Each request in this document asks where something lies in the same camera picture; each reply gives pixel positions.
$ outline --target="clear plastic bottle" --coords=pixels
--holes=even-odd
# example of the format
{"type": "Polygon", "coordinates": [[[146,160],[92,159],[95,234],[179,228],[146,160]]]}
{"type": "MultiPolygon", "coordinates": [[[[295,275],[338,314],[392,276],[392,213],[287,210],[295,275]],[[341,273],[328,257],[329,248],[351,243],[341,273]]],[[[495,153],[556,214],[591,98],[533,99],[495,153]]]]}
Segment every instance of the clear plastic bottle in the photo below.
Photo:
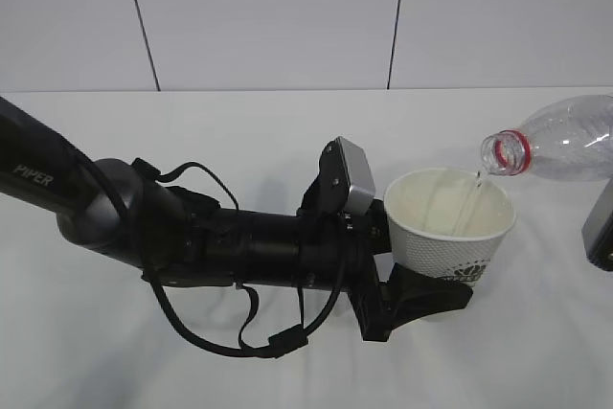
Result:
{"type": "Polygon", "coordinates": [[[517,129],[488,136],[481,147],[486,172],[529,172],[558,181],[613,177],[613,98],[579,96],[551,104],[517,129]]]}

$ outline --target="screw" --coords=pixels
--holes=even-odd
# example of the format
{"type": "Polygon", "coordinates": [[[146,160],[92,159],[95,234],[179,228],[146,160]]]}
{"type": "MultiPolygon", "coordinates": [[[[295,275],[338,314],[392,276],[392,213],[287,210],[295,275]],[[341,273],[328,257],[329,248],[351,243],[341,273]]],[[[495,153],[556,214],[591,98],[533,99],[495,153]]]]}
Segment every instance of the screw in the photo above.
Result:
{"type": "Polygon", "coordinates": [[[313,287],[315,285],[315,274],[309,273],[306,275],[305,284],[307,287],[313,287]]]}

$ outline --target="paper cup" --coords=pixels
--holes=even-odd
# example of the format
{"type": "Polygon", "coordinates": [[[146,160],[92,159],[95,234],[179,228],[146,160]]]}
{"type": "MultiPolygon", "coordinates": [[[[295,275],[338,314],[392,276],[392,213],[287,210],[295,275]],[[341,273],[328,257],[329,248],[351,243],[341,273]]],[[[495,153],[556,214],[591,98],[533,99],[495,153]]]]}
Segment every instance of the paper cup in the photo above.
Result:
{"type": "Polygon", "coordinates": [[[474,285],[516,215],[505,191],[476,174],[418,170],[395,180],[383,198],[394,260],[435,278],[474,285]]]}

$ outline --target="white tabletop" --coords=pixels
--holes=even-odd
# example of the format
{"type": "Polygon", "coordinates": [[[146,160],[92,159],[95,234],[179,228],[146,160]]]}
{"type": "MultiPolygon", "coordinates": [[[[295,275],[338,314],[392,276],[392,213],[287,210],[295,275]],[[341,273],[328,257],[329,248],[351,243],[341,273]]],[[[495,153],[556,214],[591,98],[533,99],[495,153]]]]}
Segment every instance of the white tabletop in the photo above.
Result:
{"type": "MultiPolygon", "coordinates": [[[[325,143],[369,157],[379,196],[423,167],[477,169],[481,140],[550,102],[613,88],[5,94],[92,158],[196,160],[242,208],[294,213],[325,143]]],[[[138,270],[71,246],[54,217],[0,197],[0,407],[610,408],[613,275],[580,227],[603,183],[497,179],[519,213],[467,309],[362,342],[346,296],[310,345],[280,360],[201,352],[167,324],[138,270]]],[[[188,172],[182,185],[219,197],[188,172]]],[[[296,324],[296,294],[262,287],[246,332],[296,324]]],[[[186,323],[236,345],[248,308],[228,288],[170,290],[186,323]]],[[[309,292],[312,317],[327,293],[309,292]]]]}

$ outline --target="bottle neck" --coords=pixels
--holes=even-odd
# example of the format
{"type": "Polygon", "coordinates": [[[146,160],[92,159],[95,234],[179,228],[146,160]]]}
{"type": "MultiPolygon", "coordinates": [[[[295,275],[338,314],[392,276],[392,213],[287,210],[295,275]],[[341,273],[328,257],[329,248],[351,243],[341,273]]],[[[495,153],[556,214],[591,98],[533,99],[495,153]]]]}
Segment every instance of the bottle neck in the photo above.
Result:
{"type": "Polygon", "coordinates": [[[532,160],[526,136],[516,130],[488,136],[481,145],[484,170],[497,176],[515,176],[526,171],[532,160]]]}

